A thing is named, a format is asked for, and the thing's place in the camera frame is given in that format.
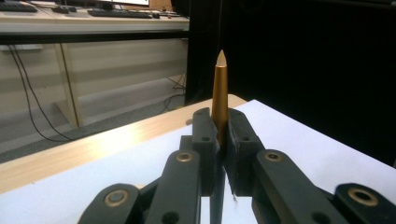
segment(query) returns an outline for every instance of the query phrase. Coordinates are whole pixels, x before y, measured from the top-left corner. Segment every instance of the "white table surface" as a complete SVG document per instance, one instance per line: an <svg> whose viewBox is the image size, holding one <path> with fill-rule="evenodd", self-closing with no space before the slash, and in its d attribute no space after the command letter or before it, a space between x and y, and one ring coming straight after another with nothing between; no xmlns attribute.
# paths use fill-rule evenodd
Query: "white table surface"
<svg viewBox="0 0 396 224"><path fill-rule="evenodd" d="M396 203L394 168L258 101L236 109L246 114L266 148L287 153L318 187L333 193L338 184L358 183ZM188 134L191 126L1 194L0 223L77 223L100 190L116 183L146 185L159 177L180 136ZM235 202L226 184L223 223L256 223L250 203L250 198L240 197ZM209 223L207 198L201 215L201 223Z"/></svg>

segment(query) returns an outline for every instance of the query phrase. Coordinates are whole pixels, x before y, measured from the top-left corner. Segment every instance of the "desk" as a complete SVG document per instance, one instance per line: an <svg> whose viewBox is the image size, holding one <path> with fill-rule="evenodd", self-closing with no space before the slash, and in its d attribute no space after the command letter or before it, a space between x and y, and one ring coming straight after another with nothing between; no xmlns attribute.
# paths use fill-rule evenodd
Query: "desk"
<svg viewBox="0 0 396 224"><path fill-rule="evenodd" d="M33 62L26 70L33 82L37 80L40 101L56 103L73 126L91 122L80 97L185 74L188 42L172 33L188 30L189 20L182 17L100 18L81 8L69 14L49 8L38 8L37 13L0 12L0 45L19 38L22 44L45 43L21 50L22 58ZM0 105L0 112L25 108L11 55L0 52L0 62L7 62L0 63L0 73L7 74L0 77L0 92L5 93L0 100L7 102Z"/></svg>
<svg viewBox="0 0 396 224"><path fill-rule="evenodd" d="M233 95L229 99L230 107L246 114L263 144L287 153L316 186L333 192L338 184L355 182L396 203L392 167L260 102L245 103ZM206 101L187 106L0 164L0 218L5 224L76 223L104 187L115 182L147 184L161 175L167 156L178 149L180 136L191 134L186 119L210 105ZM236 203L226 187L224 200L223 223L254 223L249 198L238 198ZM202 223L208 223L206 199L203 206Z"/></svg>
<svg viewBox="0 0 396 224"><path fill-rule="evenodd" d="M230 107L243 103L245 101L241 98L230 95ZM186 121L192 118L193 112L203 107L211 107L211 101L189 105L154 118L144 119L112 131L2 163L0 164L0 193L59 174L185 127Z"/></svg>

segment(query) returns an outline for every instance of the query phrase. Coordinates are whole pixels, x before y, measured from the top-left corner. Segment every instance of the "black cable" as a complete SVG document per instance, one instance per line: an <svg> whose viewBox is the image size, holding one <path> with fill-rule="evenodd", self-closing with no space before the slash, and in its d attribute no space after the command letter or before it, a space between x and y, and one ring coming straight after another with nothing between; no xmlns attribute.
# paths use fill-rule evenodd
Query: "black cable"
<svg viewBox="0 0 396 224"><path fill-rule="evenodd" d="M176 94L176 95L172 95L172 96L166 98L166 99L163 101L163 110L162 110L160 113L158 113L158 115L162 114L162 113L165 112L165 111L174 110L174 109L172 109L172 108L169 108L169 105L171 104L172 99L175 98L175 97L184 96L184 95L185 95L184 93L183 93L183 94Z"/></svg>
<svg viewBox="0 0 396 224"><path fill-rule="evenodd" d="M184 91L186 90L186 87L184 87L183 85L180 84L180 81L181 81L182 78L184 78L184 79L183 79L183 83L185 83L185 80L186 80L185 75L181 75L181 76L178 78L178 81L174 81L172 78L168 77L168 79L169 79L170 81L172 81L172 82L175 83L175 85L173 86L172 89L174 89L174 90L183 90L183 93L184 93Z"/></svg>
<svg viewBox="0 0 396 224"><path fill-rule="evenodd" d="M41 8L55 8L55 7L57 7L55 5L38 4L38 3L31 2L31 1L26 1L26 0L21 0L21 2L27 3L29 5L33 5L35 7L41 7Z"/></svg>
<svg viewBox="0 0 396 224"><path fill-rule="evenodd" d="M22 85L23 85L23 88L24 88L24 91L25 91L26 100L27 100L27 104L28 104L28 108L29 108L29 116L30 116L30 119L31 119L31 121L32 121L32 123L33 123L33 126L35 127L35 130L36 130L42 137L44 137L45 139L48 139L48 140L50 140L50 141L53 141L53 142L68 142L68 141L74 140L74 139L72 139L72 138L69 138L69 137L63 135L62 133L59 133L59 132L53 127L53 125L50 123L50 120L48 119L48 117L47 117L46 114L44 113L44 111L43 111L43 109L42 109L42 107L41 107L41 104L38 102L37 96L35 95L35 92L34 92L34 90L33 90L33 88L32 88L32 85L31 85L31 83L30 83L29 77L27 76L26 69L25 69L25 67L24 67L24 65L23 65L23 63L22 63L22 61L21 61L21 57L20 57L20 55L19 55L19 53L18 53L16 47L15 47L15 46L13 46L13 47L14 47L14 49L12 49L12 47L11 47L10 45L8 45L8 48L9 48L9 50L11 51L12 57L13 57L13 59L14 59L14 62L15 62L15 64L17 65L18 70L20 71L21 81L22 81ZM24 72L24 74L25 74L25 76L26 76L26 82L28 83L31 92L32 92L33 96L35 97L35 101L37 102L38 108L40 109L40 111L41 111L41 113L43 114L44 118L47 120L47 123L49 124L49 126L52 128L53 131L55 131L56 133L58 133L59 135L61 135L62 137L66 138L66 139L68 139L68 140L54 140L54 139L50 139L50 138L48 138L47 136L45 136L42 132L40 132L40 131L38 130L38 128L36 127L36 125L35 125L35 120L34 120L33 114L32 114L32 108L31 108L31 104L30 104L29 94L28 94L28 91L27 91L27 88L26 88L26 84L25 84L25 81L24 81L24 78L23 78L23 74L22 74L22 71L21 71L21 67L22 67L23 72Z"/></svg>

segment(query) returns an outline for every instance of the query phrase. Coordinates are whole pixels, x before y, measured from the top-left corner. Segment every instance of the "screw hole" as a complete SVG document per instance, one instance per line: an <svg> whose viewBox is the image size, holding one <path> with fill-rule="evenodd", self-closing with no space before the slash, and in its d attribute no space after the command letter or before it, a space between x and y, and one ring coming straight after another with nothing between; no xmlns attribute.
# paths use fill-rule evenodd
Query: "screw hole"
<svg viewBox="0 0 396 224"><path fill-rule="evenodd" d="M312 219L318 224L330 224L331 223L329 217L323 213L320 213L320 212L313 213Z"/></svg>
<svg viewBox="0 0 396 224"><path fill-rule="evenodd" d="M276 154L275 152L268 152L265 154L265 159L268 161L282 161L282 156Z"/></svg>
<svg viewBox="0 0 396 224"><path fill-rule="evenodd" d="M347 192L347 194L356 202L366 206L378 205L378 199L375 197L375 195L365 189L352 188Z"/></svg>
<svg viewBox="0 0 396 224"><path fill-rule="evenodd" d="M125 189L116 189L111 191L105 197L105 204L109 207L116 207L126 202L128 191Z"/></svg>
<svg viewBox="0 0 396 224"><path fill-rule="evenodd" d="M192 160L192 155L187 152L178 153L176 156L176 159L178 161L190 161L190 160Z"/></svg>
<svg viewBox="0 0 396 224"><path fill-rule="evenodd" d="M163 224L178 223L178 214L175 212L168 212L163 215Z"/></svg>

